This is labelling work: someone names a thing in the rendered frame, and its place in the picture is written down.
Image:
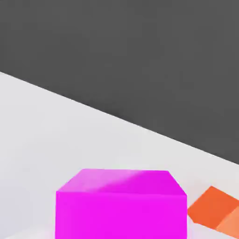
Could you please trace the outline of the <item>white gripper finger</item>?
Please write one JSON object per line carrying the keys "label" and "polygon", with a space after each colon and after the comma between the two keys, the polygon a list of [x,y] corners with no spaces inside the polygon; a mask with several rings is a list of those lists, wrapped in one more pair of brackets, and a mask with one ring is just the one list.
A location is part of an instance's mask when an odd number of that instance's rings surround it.
{"label": "white gripper finger", "polygon": [[55,235],[49,230],[27,230],[5,239],[55,239]]}

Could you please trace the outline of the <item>small magenta cube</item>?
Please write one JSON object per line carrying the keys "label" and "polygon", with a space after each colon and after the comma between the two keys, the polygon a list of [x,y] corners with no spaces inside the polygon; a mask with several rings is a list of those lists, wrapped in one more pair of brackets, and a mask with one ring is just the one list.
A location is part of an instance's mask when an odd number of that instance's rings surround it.
{"label": "small magenta cube", "polygon": [[83,169],[56,192],[55,239],[187,239],[187,196],[168,171]]}

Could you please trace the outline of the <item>small orange cube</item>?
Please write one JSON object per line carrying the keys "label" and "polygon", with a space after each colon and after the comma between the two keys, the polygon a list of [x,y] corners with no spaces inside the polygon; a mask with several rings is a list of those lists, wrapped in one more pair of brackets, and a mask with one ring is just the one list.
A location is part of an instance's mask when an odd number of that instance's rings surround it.
{"label": "small orange cube", "polygon": [[239,200],[210,186],[189,208],[195,224],[239,239]]}

